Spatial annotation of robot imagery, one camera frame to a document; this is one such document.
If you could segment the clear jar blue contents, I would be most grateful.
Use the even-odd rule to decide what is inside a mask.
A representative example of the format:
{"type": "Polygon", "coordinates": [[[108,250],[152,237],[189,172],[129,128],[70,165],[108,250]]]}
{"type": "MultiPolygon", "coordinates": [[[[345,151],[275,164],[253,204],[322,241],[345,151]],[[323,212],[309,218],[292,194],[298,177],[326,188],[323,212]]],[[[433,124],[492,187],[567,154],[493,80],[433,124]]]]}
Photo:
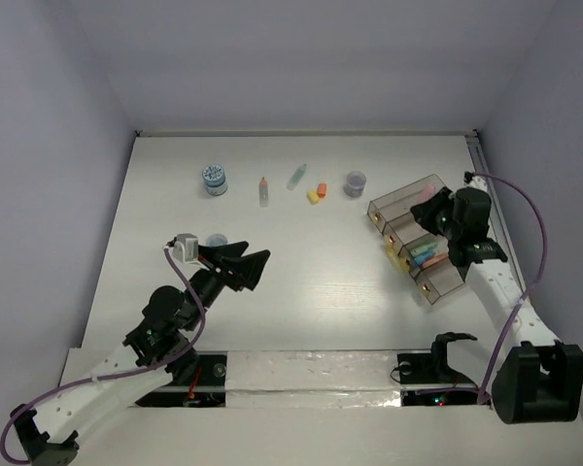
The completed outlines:
{"type": "Polygon", "coordinates": [[[215,233],[207,237],[206,239],[206,246],[208,248],[216,248],[225,246],[228,244],[228,240],[224,234],[215,233]]]}

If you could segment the blue lidded paint jar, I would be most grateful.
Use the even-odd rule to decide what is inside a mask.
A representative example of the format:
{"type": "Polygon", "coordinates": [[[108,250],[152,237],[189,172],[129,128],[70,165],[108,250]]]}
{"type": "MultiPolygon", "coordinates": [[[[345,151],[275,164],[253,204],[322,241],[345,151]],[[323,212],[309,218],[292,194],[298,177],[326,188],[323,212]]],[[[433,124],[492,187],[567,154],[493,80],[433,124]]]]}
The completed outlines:
{"type": "Polygon", "coordinates": [[[212,196],[220,196],[227,192],[227,181],[224,168],[219,164],[211,164],[202,171],[202,179],[206,192],[212,196]]]}

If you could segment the clear jar purple contents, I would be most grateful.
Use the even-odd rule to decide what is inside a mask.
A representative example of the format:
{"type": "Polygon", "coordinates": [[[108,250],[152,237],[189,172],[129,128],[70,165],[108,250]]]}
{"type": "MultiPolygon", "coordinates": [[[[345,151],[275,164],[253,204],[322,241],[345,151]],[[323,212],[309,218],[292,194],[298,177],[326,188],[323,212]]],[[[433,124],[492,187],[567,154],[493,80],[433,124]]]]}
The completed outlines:
{"type": "Polygon", "coordinates": [[[344,192],[351,198],[362,196],[366,186],[366,175],[360,171],[352,171],[346,176],[344,192]]]}

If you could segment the yellow highlighter cap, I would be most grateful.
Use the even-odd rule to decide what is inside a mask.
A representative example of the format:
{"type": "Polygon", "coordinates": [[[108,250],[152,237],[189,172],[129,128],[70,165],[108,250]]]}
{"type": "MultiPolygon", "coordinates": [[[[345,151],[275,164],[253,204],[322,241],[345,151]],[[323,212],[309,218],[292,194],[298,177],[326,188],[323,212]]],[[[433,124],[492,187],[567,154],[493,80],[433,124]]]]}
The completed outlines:
{"type": "Polygon", "coordinates": [[[320,197],[318,196],[317,192],[314,190],[309,190],[307,192],[307,199],[312,205],[318,204],[320,202],[320,197]]]}

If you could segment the pink highlighter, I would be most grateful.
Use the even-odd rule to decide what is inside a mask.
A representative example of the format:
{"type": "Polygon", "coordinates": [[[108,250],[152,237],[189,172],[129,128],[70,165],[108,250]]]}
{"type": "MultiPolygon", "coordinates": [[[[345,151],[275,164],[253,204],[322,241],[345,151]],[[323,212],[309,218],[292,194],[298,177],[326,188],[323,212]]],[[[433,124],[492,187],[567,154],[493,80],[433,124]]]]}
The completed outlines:
{"type": "Polygon", "coordinates": [[[434,195],[435,195],[436,189],[435,186],[433,184],[427,184],[424,189],[422,190],[422,192],[420,193],[417,202],[419,204],[423,204],[425,202],[427,202],[429,199],[431,199],[434,195]]]}

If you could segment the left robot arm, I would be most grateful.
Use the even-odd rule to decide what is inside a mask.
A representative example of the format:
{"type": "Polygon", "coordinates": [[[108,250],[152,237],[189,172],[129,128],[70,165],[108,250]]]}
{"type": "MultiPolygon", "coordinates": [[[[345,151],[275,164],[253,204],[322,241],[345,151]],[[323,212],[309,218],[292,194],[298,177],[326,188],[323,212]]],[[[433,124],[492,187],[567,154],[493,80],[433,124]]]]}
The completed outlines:
{"type": "Polygon", "coordinates": [[[68,465],[79,441],[107,418],[169,383],[190,381],[197,371],[194,348],[206,327],[208,310],[224,288],[254,290],[270,258],[269,250],[249,253],[248,242],[199,245],[190,234],[163,247],[181,287],[157,288],[141,322],[82,378],[57,386],[15,408],[0,439],[17,436],[22,465],[68,465]]]}

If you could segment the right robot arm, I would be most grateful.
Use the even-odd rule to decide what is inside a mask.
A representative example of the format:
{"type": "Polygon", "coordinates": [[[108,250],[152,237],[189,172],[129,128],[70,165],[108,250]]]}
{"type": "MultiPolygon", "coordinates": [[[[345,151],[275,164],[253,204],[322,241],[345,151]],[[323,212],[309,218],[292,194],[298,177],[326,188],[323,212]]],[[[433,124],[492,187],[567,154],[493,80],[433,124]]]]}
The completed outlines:
{"type": "Polygon", "coordinates": [[[410,210],[428,233],[446,239],[450,262],[476,294],[498,333],[477,402],[506,424],[570,422],[583,386],[583,351],[565,344],[516,284],[507,256],[488,235],[492,200],[477,187],[442,188],[410,210]]]}

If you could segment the orange highlighter cap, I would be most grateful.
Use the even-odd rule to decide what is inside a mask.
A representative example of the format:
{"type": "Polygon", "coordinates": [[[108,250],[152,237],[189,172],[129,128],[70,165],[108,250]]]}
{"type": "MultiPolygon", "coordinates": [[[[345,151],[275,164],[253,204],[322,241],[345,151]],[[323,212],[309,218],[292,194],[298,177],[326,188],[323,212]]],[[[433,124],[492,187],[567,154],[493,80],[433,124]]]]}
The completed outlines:
{"type": "Polygon", "coordinates": [[[317,186],[317,195],[319,198],[325,198],[326,197],[326,184],[325,183],[319,183],[317,186]]]}

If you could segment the silver foil strip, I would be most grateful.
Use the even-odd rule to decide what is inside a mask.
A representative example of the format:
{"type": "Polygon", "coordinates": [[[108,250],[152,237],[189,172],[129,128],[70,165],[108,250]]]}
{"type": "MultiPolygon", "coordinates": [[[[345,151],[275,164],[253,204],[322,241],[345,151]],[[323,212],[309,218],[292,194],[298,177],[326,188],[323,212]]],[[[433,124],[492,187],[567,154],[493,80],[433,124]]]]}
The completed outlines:
{"type": "Polygon", "coordinates": [[[233,409],[398,408],[391,350],[232,351],[225,405],[233,409]]]}

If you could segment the aluminium rail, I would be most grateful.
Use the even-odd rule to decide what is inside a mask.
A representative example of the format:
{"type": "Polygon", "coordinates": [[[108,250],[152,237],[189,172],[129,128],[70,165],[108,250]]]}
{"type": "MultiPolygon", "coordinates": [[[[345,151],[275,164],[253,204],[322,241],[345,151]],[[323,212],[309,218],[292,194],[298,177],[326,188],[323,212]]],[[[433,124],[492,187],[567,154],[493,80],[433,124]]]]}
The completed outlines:
{"type": "MultiPolygon", "coordinates": [[[[483,151],[481,139],[477,131],[472,131],[465,137],[468,151],[472,160],[473,168],[476,172],[489,173],[488,163],[483,151]]],[[[515,250],[511,242],[505,218],[501,210],[501,206],[497,197],[497,186],[499,182],[494,179],[487,179],[488,192],[492,199],[493,207],[491,208],[490,220],[492,229],[495,234],[496,241],[501,245],[505,251],[512,273],[514,274],[517,284],[522,290],[525,289],[526,284],[519,267],[518,259],[516,258],[515,250]]]]}

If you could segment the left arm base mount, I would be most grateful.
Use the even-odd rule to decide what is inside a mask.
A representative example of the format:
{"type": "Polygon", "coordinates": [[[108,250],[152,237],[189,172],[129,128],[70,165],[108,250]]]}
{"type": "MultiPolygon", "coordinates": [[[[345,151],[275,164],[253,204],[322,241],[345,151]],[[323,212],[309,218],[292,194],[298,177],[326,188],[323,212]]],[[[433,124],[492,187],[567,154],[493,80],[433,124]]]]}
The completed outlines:
{"type": "Polygon", "coordinates": [[[135,402],[140,408],[222,408],[226,404],[226,351],[200,353],[193,375],[171,382],[135,402]]]}

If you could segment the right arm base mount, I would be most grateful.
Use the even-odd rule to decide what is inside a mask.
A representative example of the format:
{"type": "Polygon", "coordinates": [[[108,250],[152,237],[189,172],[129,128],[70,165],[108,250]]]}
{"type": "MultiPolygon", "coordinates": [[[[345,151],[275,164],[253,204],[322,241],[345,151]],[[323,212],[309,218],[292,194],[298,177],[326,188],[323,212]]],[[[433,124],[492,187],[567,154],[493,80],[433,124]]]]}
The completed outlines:
{"type": "Polygon", "coordinates": [[[448,346],[476,342],[469,333],[446,332],[435,336],[429,349],[400,351],[390,378],[400,387],[402,407],[449,407],[477,404],[478,384],[449,363],[448,346]]]}

